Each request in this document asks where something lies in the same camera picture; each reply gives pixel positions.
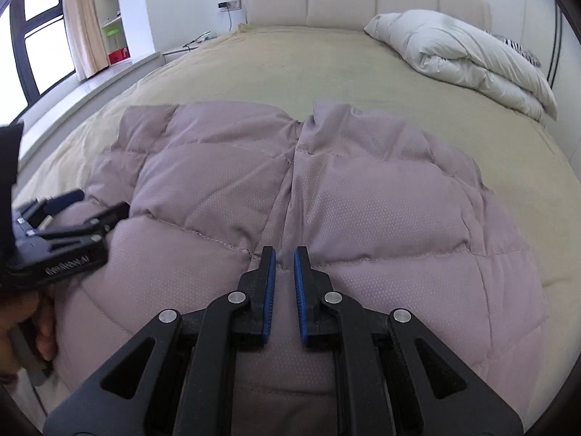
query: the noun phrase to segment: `white duvet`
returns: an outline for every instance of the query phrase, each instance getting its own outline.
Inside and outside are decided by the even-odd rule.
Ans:
[[[546,122],[557,103],[543,73],[494,36],[437,11],[380,14],[365,27],[415,70],[479,91],[507,108]]]

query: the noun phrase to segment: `wall outlet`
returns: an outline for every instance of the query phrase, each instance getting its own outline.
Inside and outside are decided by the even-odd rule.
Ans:
[[[232,1],[222,1],[218,3],[218,9],[220,11],[234,11],[235,9],[242,8],[242,0],[232,0]]]

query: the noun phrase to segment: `wall shelf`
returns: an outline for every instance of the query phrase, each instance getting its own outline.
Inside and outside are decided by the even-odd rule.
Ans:
[[[121,22],[121,15],[119,15],[117,18],[112,19],[111,21],[107,21],[106,23],[103,23],[101,25],[101,29],[107,29],[109,26],[113,26],[115,23],[120,23]]]

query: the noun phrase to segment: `window sill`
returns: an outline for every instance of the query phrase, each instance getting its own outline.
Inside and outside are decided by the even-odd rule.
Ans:
[[[159,57],[158,52],[150,54],[149,56],[118,62],[95,75],[95,77],[83,82],[59,101],[59,103],[55,104],[24,133],[20,144],[19,171],[24,169],[50,135],[59,126],[64,124],[79,108],[91,100],[91,98],[129,72],[132,72],[156,57]]]

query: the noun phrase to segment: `finger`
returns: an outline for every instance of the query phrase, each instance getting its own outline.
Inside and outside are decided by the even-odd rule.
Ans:
[[[54,333],[54,306],[50,299],[43,300],[37,313],[37,327],[41,334],[51,336]]]
[[[54,336],[39,334],[36,339],[37,349],[44,360],[53,360],[56,357],[56,339]]]
[[[20,364],[12,352],[12,343],[8,334],[0,332],[0,372],[16,374],[19,368]]]
[[[0,385],[4,385],[8,393],[12,393],[12,389],[18,385],[18,374],[5,374],[0,372]]]
[[[51,300],[54,301],[54,294],[56,293],[56,285],[50,285],[46,291],[45,294],[50,297]]]
[[[37,292],[0,296],[0,330],[9,331],[16,323],[29,318],[38,306]]]

